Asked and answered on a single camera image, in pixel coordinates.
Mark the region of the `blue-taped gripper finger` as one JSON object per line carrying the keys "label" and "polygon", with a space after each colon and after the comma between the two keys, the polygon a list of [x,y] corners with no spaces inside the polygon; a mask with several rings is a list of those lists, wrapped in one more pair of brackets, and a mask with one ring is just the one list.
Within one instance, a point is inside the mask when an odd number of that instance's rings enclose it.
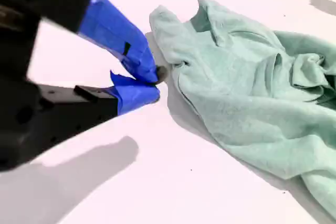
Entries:
{"label": "blue-taped gripper finger", "polygon": [[97,125],[114,117],[155,103],[158,88],[130,77],[110,73],[107,88],[65,88],[40,84],[39,123],[48,126]]}
{"label": "blue-taped gripper finger", "polygon": [[109,0],[90,0],[78,34],[113,54],[137,80],[159,84],[167,76],[167,69],[156,65],[143,32]]}

